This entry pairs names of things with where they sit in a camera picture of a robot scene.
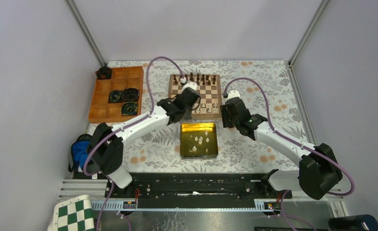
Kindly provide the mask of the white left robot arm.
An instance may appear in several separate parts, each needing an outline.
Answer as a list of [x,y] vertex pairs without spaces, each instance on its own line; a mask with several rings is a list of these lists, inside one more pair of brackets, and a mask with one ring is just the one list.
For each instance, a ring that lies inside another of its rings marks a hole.
[[116,184],[116,192],[123,198],[134,193],[132,177],[123,165],[124,148],[138,138],[183,119],[200,99],[197,84],[189,82],[173,99],[160,100],[151,111],[136,116],[118,126],[101,123],[90,140],[88,157],[98,171]]

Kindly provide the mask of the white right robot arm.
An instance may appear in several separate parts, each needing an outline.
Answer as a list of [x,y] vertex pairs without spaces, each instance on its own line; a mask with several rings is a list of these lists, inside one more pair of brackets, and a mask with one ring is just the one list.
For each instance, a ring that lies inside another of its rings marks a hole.
[[220,110],[224,128],[236,128],[241,135],[268,145],[298,167],[298,170],[272,170],[264,176],[263,196],[273,198],[282,190],[294,190],[320,200],[342,179],[328,145],[298,141],[275,129],[270,119],[260,114],[252,115],[239,97],[228,99]]

